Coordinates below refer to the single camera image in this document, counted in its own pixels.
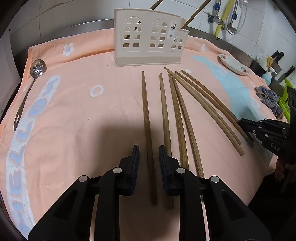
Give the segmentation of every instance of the white label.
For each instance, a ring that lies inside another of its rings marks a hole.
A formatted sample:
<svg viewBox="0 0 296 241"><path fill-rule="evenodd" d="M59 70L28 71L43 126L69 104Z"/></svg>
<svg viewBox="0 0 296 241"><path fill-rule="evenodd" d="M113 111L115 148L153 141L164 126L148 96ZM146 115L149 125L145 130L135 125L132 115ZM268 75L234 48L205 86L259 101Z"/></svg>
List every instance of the white label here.
<svg viewBox="0 0 296 241"><path fill-rule="evenodd" d="M176 27L177 27L177 21L171 21L170 22L170 27L168 29L167 39L173 39L174 38Z"/></svg>

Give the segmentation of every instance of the yellow pipe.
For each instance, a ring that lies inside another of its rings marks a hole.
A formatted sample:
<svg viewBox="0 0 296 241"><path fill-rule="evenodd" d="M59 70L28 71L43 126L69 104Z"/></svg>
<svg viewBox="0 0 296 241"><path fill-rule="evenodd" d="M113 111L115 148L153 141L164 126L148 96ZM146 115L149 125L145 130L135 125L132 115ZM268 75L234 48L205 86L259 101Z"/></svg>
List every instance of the yellow pipe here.
<svg viewBox="0 0 296 241"><path fill-rule="evenodd" d="M224 13L222 15L223 21L226 20L228 14L229 14L229 11L232 9L232 6L233 6L234 2L235 2L235 0L229 0L228 4L227 4L227 6L226 6L226 8L224 10ZM217 28L216 28L216 32L215 32L216 39L218 38L221 27L222 27L221 25L218 25Z"/></svg>

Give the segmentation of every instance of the spoon handle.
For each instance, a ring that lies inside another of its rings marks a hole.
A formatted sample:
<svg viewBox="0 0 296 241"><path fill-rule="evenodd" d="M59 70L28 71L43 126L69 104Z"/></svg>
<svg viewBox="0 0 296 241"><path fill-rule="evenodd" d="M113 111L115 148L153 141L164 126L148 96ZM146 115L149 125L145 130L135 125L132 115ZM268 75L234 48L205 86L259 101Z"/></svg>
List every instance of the spoon handle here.
<svg viewBox="0 0 296 241"><path fill-rule="evenodd" d="M16 117L15 117L15 122L14 122L14 124L13 124L13 131L15 131L15 130L17 129L18 123L20 122L20 117L22 116L22 111L23 111L23 109L24 109L26 99L27 99L27 97L28 97L28 94L29 94L29 92L30 92L30 90L31 90L31 88L32 88L32 86L33 86L35 80L36 80L36 79L34 79L33 82L32 82L32 84L30 85L30 87L29 87L29 89L28 89L28 91L27 91L27 93L26 93L26 95L25 95L25 97L24 97L24 99L23 99L23 101L22 101L20 107L19 107L19 110L17 111L17 115L16 115Z"/></svg>

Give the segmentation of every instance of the silver screw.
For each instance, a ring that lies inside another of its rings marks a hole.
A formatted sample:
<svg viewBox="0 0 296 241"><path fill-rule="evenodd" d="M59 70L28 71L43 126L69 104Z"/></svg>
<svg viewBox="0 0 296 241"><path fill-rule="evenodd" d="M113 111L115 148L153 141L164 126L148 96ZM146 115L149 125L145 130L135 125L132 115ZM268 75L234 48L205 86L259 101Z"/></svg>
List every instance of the silver screw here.
<svg viewBox="0 0 296 241"><path fill-rule="evenodd" d="M79 182L83 183L83 182L87 181L87 176L80 176L78 180L79 180Z"/></svg>
<svg viewBox="0 0 296 241"><path fill-rule="evenodd" d="M214 183L218 183L220 181L220 179L216 176L211 177L211 181Z"/></svg>
<svg viewBox="0 0 296 241"><path fill-rule="evenodd" d="M186 170L182 167L177 168L177 173L183 174L183 173L185 173L185 171Z"/></svg>
<svg viewBox="0 0 296 241"><path fill-rule="evenodd" d="M122 169L120 167L116 167L116 168L113 169L113 172L114 173L121 173Z"/></svg>

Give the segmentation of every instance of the soap bottle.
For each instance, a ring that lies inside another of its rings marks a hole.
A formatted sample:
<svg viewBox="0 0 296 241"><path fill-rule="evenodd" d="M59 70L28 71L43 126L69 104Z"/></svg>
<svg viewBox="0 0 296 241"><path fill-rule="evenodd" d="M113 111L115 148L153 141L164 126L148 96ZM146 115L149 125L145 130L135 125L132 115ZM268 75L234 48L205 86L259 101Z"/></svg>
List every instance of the soap bottle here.
<svg viewBox="0 0 296 241"><path fill-rule="evenodd" d="M274 71L274 69L272 67L270 67L266 71L266 73L261 76L261 78L265 80L267 86L269 86L271 84L271 78L272 78L271 73L275 73L276 74L276 72Z"/></svg>

